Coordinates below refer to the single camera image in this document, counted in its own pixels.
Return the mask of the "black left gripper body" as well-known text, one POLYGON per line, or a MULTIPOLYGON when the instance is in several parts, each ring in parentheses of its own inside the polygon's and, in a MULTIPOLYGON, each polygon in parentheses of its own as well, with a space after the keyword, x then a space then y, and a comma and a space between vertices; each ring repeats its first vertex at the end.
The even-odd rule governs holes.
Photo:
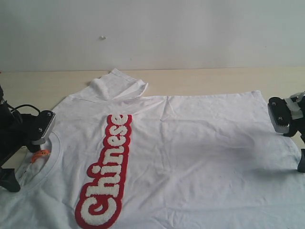
POLYGON ((0 102, 0 164, 4 165, 21 147, 26 146, 31 152, 38 149, 30 139, 30 128, 37 116, 21 114, 18 109, 31 107, 38 113, 41 111, 30 104, 12 107, 5 100, 0 102))

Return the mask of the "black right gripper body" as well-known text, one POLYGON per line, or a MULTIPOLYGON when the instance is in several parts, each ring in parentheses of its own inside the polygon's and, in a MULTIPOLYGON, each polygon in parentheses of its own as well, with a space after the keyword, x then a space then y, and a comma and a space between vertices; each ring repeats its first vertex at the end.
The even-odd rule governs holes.
POLYGON ((305 96, 291 95, 285 98, 286 105, 290 111, 289 131, 284 134, 293 137, 297 132, 301 134, 301 139, 305 142, 305 96))

